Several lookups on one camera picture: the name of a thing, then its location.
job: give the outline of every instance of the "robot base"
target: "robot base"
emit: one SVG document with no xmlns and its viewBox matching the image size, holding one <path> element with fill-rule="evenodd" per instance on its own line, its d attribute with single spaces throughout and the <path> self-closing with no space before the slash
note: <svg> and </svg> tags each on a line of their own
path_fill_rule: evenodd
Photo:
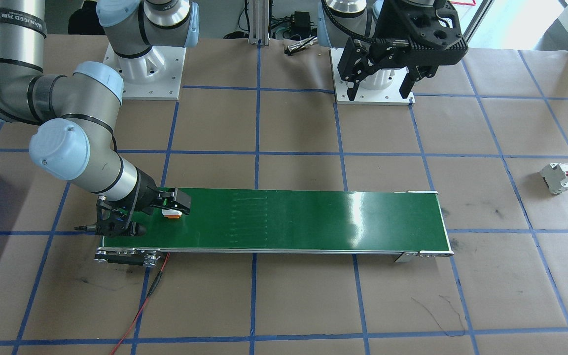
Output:
<svg viewBox="0 0 568 355">
<path fill-rule="evenodd" d="M 334 79 L 334 95 L 336 103 L 350 105 L 389 105 L 389 106 L 407 106 L 415 103 L 413 93 L 409 93 L 406 99 L 403 99 L 399 90 L 400 84 L 407 75 L 407 69 L 401 68 L 395 70 L 392 76 L 392 84 L 383 90 L 368 90 L 362 86 L 358 88 L 356 99 L 350 101 L 347 94 L 347 83 L 341 80 L 339 75 L 338 64 L 343 54 L 343 48 L 331 48 L 330 59 L 332 61 L 332 75 Z"/>
<path fill-rule="evenodd" d="M 155 46 L 155 49 L 165 59 L 164 66 L 142 82 L 133 82 L 124 78 L 125 100 L 178 100 L 185 61 L 185 48 Z M 111 45 L 106 49 L 104 64 L 120 71 L 117 56 Z"/>
</svg>

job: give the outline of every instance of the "green conveyor belt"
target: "green conveyor belt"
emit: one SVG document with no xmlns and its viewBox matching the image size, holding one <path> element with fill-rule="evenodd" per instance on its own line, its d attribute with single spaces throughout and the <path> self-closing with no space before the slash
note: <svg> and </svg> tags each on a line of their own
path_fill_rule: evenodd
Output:
<svg viewBox="0 0 568 355">
<path fill-rule="evenodd" d="M 100 249 L 452 254 L 437 193 L 182 191 L 192 196 L 190 215 L 136 213 L 147 234 L 103 238 Z"/>
</svg>

